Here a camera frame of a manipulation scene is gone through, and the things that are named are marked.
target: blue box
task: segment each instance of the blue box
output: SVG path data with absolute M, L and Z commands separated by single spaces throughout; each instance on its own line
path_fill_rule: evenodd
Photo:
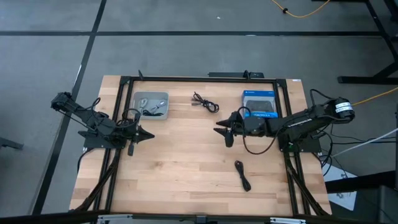
M 263 90 L 244 90 L 242 94 L 242 105 L 249 108 L 251 116 L 263 118 L 277 118 L 275 107 L 275 93 Z M 243 118 L 247 118 L 249 111 L 243 110 Z

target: wooden table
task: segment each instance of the wooden table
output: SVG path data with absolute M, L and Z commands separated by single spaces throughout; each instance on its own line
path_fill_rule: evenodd
M 104 76 L 97 111 L 112 117 L 120 76 Z M 300 80 L 287 80 L 292 112 L 307 107 Z M 124 88 L 121 108 L 124 106 Z M 116 179 L 112 212 L 173 213 L 208 215 L 291 216 L 284 158 L 278 143 L 265 154 L 245 151 L 242 138 L 232 148 L 225 147 L 221 135 L 213 131 L 216 122 L 227 119 L 241 106 L 243 90 L 272 90 L 263 83 L 134 82 L 137 91 L 166 91 L 170 95 L 169 117 L 164 121 L 141 120 L 142 127 L 155 138 L 136 145 L 134 155 L 123 149 Z M 193 91 L 220 105 L 218 113 L 191 106 Z M 281 102 L 284 100 L 279 91 Z M 272 138 L 247 137 L 252 151 L 261 151 Z M 104 149 L 87 154 L 80 166 L 70 208 L 79 206 L 98 182 Z M 301 154 L 306 185 L 324 210 L 330 204 L 318 160 Z M 245 192 L 234 167 L 242 161 L 252 190 Z M 104 208 L 107 186 L 100 208 Z M 299 210 L 300 191 L 296 187 Z

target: gray floor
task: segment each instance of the gray floor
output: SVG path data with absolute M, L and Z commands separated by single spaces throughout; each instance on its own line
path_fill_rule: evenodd
M 319 2 L 280 0 L 305 14 Z M 387 30 L 389 13 L 372 1 Z M 0 0 L 0 30 L 91 30 L 100 0 Z M 332 2 L 308 19 L 283 15 L 271 1 L 109 0 L 99 30 L 376 30 L 366 6 Z M 0 217 L 29 213 L 60 122 L 50 109 L 59 91 L 70 91 L 87 37 L 0 37 L 0 136 L 23 142 L 23 151 L 0 150 Z M 89 105 L 103 75 L 178 75 L 263 72 L 270 78 L 300 78 L 311 88 L 352 102 L 393 86 L 340 85 L 340 75 L 374 75 L 393 61 L 380 38 L 364 37 L 97 37 L 78 102 Z M 356 107 L 356 119 L 333 133 L 371 138 L 395 127 L 398 92 Z M 81 154 L 82 130 L 70 123 L 44 212 L 67 211 Z M 328 148 L 327 139 L 322 140 Z M 336 146 L 335 152 L 346 146 Z M 392 170 L 394 145 L 364 146 L 338 158 L 357 175 Z

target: gray tray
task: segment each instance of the gray tray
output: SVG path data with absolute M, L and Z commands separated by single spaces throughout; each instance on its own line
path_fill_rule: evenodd
M 166 92 L 156 92 L 156 91 L 138 91 L 132 97 L 130 108 L 134 108 L 139 110 L 140 101 L 143 98 L 148 99 L 148 103 L 145 105 L 144 109 L 149 110 L 150 108 L 156 106 L 159 100 L 165 100 L 166 105 L 161 106 L 156 113 L 162 113 L 161 116 L 144 116 L 141 115 L 141 119 L 152 119 L 152 120 L 163 120 L 167 119 L 167 115 L 169 113 L 169 94 Z

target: yellow cable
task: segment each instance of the yellow cable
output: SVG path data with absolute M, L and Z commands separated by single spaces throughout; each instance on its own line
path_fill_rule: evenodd
M 277 3 L 275 0 L 271 0 L 271 1 L 273 1 L 277 6 L 279 6 L 279 8 L 280 8 L 281 10 L 284 10 L 284 9 L 285 9 L 285 8 L 282 7 L 279 3 Z M 306 18 L 307 16 L 311 16 L 312 14 L 318 12 L 323 6 L 326 6 L 326 4 L 328 4 L 329 2 L 330 2 L 330 0 L 327 0 L 327 1 L 326 1 L 325 3 L 323 3 L 318 9 L 316 9 L 315 11 L 313 11 L 313 12 L 311 12 L 311 13 L 308 13 L 307 15 L 304 15 L 304 16 L 296 16 L 296 15 L 291 14 L 289 11 L 286 11 L 286 13 L 289 14 L 290 16 L 293 16 L 294 18 L 299 18 L 299 19 Z
M 377 97 L 390 94 L 390 93 L 392 93 L 393 91 L 396 91 L 396 90 L 398 90 L 398 87 L 397 87 L 397 88 L 394 88 L 394 89 L 392 89 L 392 90 L 390 90 L 390 91 L 387 91 L 387 92 L 385 92 L 385 93 L 378 94 L 377 96 L 372 96 L 372 97 L 370 97 L 370 98 L 368 98 L 368 99 L 366 99 L 366 100 L 363 100 L 363 101 L 359 101 L 359 102 L 357 102 L 357 103 L 354 103 L 353 106 L 360 105 L 361 103 L 366 103 L 366 102 L 368 102 L 369 100 L 373 100 L 373 99 L 376 99 Z

